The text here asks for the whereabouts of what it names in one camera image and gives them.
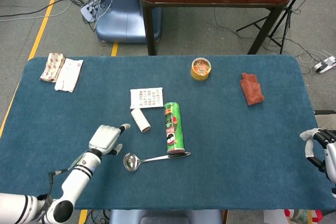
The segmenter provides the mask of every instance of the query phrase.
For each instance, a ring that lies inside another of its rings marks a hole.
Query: white power strip
[[[333,67],[336,67],[336,58],[334,56],[330,56],[328,59],[317,63],[313,69],[317,73],[324,73]]]
[[[92,0],[90,3],[82,7],[80,13],[82,13],[83,17],[88,22],[93,22],[99,17],[99,15],[97,15],[99,11],[99,5],[100,0]]]

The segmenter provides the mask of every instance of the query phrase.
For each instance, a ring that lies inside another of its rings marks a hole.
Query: metal ladle
[[[190,154],[191,154],[190,152],[182,152],[182,153],[165,155],[165,156],[149,158],[149,159],[139,159],[134,153],[127,153],[124,157],[124,166],[130,172],[135,172],[141,163],[155,161],[155,160],[162,160],[162,159],[187,157]]]

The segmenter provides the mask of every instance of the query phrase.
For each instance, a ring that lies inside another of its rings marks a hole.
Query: pringles can
[[[169,102],[164,105],[166,119],[167,152],[175,154],[184,152],[180,105]]]

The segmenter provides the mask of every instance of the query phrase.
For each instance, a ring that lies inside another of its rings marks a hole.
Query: blue felt tablecloth
[[[331,182],[306,159],[299,134],[316,127],[296,60],[290,56],[209,56],[212,72],[190,75],[194,56],[85,57],[74,93],[39,80],[46,58],[29,61],[0,140],[0,191],[39,195],[47,173],[68,167],[101,124],[130,123],[118,156],[106,156],[76,207],[89,209],[332,209]],[[247,106],[242,72],[258,76],[265,101]],[[166,153],[163,108],[144,109],[140,133],[130,89],[163,87],[181,106],[190,157],[142,164],[125,153]],[[55,178],[54,198],[66,175]]]

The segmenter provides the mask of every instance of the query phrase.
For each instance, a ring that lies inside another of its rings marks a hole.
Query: brown cloth
[[[253,105],[262,102],[265,97],[261,93],[257,76],[249,73],[242,73],[241,75],[243,76],[243,79],[240,80],[240,85],[243,89],[247,104]]]

